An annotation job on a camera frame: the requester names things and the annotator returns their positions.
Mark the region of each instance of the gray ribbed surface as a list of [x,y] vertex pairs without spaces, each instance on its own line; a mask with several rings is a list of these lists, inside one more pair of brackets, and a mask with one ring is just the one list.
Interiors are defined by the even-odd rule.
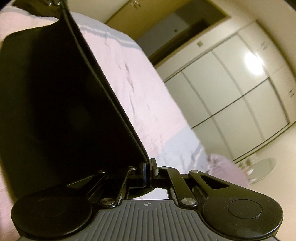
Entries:
[[[179,240],[227,241],[229,239],[209,230],[195,211],[178,208],[172,200],[123,200],[117,208],[101,210],[88,227],[61,241]],[[22,237],[19,241],[29,241],[29,239]]]

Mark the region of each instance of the silver screw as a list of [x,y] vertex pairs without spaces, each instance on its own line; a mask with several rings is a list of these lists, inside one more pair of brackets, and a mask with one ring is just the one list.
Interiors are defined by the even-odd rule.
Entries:
[[183,198],[181,200],[181,202],[184,204],[184,205],[193,205],[196,203],[196,201],[193,199],[193,198],[190,198],[190,197],[187,197],[187,198]]
[[107,197],[107,198],[101,199],[101,203],[105,206],[110,206],[114,204],[114,200],[112,198]]

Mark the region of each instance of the bright light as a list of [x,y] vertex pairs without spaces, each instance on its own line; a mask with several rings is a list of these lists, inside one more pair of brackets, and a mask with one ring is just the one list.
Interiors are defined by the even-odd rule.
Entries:
[[260,75],[264,72],[262,67],[262,60],[252,53],[247,53],[244,58],[248,69],[255,75]]

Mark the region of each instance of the white circular symbol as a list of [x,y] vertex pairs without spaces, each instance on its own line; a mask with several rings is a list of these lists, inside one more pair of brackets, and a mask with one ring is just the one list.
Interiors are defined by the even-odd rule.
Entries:
[[145,205],[146,207],[150,207],[150,206],[152,205],[152,203],[150,203],[150,202],[146,202],[146,203],[144,203],[144,205]]

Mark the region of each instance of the white sheet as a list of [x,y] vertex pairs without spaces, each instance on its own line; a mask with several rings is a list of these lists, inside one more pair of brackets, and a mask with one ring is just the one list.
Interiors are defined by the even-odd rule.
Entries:
[[[77,13],[72,15],[149,157],[155,157],[158,166],[174,167],[181,173],[193,169],[208,171],[203,146],[136,42],[94,19]],[[36,17],[7,6],[0,11],[0,42],[13,32],[55,21],[55,18]],[[17,234],[10,219],[12,203],[5,182],[2,180],[0,184],[0,222],[4,230],[1,237],[14,240]],[[160,199],[161,196],[155,191],[142,198]]]

